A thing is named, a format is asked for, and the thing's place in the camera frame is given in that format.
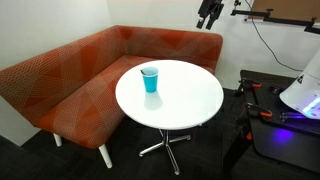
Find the plastic cup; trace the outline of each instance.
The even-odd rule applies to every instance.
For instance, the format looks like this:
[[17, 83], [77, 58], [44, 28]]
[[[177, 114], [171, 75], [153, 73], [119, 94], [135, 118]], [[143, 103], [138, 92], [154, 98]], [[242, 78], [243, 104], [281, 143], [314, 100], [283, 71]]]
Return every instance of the plastic cup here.
[[148, 93], [157, 91], [158, 69], [155, 67], [145, 67], [141, 69], [145, 89]]

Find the cable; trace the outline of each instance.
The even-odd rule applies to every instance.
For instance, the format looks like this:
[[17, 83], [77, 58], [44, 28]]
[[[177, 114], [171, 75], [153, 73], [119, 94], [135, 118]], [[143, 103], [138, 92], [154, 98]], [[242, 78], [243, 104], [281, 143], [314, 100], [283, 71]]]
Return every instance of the cable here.
[[[248, 3], [247, 0], [245, 0], [245, 1], [246, 1], [246, 3], [247, 3], [248, 6], [249, 6], [250, 11], [252, 11], [251, 5]], [[282, 64], [282, 63], [278, 60], [278, 58], [277, 58], [276, 54], [273, 52], [273, 50], [269, 47], [269, 45], [268, 45], [268, 44], [264, 41], [264, 39], [261, 37], [261, 34], [260, 34], [260, 32], [259, 32], [256, 24], [255, 24], [254, 21], [253, 21], [253, 16], [251, 16], [251, 21], [252, 21], [252, 24], [253, 24], [254, 28], [256, 29], [256, 31], [257, 31], [260, 39], [261, 39], [261, 41], [267, 46], [267, 48], [268, 48], [268, 49], [270, 50], [270, 52], [273, 54], [273, 57], [275, 58], [275, 60], [277, 61], [277, 63], [279, 63], [280, 65], [282, 65], [282, 66], [284, 66], [284, 67], [286, 67], [286, 68], [289, 68], [289, 69], [291, 69], [291, 70], [293, 70], [293, 71], [303, 71], [303, 70], [294, 69], [294, 68], [292, 68], [292, 67], [290, 67], [290, 66], [287, 66], [287, 65], [285, 65], [285, 64]]]

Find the red patterned couch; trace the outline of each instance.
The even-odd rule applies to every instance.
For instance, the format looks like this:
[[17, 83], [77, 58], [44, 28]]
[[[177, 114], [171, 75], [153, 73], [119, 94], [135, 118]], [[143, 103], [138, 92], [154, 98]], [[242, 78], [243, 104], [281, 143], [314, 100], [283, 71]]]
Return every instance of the red patterned couch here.
[[0, 71], [0, 95], [33, 126], [88, 148], [105, 143], [124, 117], [115, 86], [131, 67], [157, 59], [214, 73], [222, 37], [213, 33], [114, 26]]

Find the white round table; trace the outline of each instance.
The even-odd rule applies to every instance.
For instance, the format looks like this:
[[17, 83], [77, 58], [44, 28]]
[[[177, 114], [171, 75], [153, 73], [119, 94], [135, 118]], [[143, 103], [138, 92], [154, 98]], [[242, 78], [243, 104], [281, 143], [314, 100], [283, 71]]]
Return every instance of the white round table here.
[[[157, 91], [154, 93], [146, 92], [140, 72], [147, 66], [159, 70]], [[116, 99], [130, 118], [164, 132], [161, 133], [161, 143], [141, 151], [139, 155], [165, 145], [178, 175], [179, 167], [169, 143], [190, 139], [190, 136], [169, 140], [169, 130], [191, 128], [211, 119], [222, 105], [223, 90], [219, 81], [202, 67], [183, 61], [158, 60], [127, 71], [116, 86]]]

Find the white sofa leg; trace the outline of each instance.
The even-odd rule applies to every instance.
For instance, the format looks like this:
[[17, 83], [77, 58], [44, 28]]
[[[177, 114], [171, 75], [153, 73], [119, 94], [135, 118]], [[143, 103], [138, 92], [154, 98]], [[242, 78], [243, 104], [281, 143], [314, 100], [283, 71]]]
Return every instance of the white sofa leg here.
[[58, 147], [61, 146], [62, 145], [61, 137], [57, 134], [54, 134], [54, 133], [53, 133], [53, 136], [54, 136], [54, 140], [56, 141], [57, 146]]
[[111, 162], [111, 159], [110, 159], [110, 156], [109, 156], [109, 153], [108, 153], [106, 145], [100, 146], [99, 150], [100, 150], [100, 153], [101, 153], [101, 155], [102, 155], [102, 157], [104, 159], [104, 162], [107, 164], [107, 167], [109, 169], [112, 168], [112, 162]]

